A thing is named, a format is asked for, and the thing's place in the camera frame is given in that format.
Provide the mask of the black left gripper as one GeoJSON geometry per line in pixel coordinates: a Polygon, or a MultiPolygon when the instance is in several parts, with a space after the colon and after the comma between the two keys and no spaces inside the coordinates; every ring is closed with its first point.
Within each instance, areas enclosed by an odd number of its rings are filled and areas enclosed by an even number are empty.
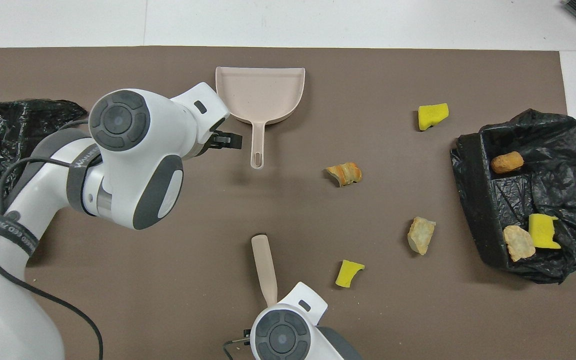
{"type": "Polygon", "coordinates": [[[207,150],[210,149],[221,150],[223,148],[227,148],[231,150],[241,150],[242,142],[243,137],[239,134],[214,131],[210,134],[208,141],[204,143],[201,151],[199,151],[199,156],[203,155],[207,150]]]}

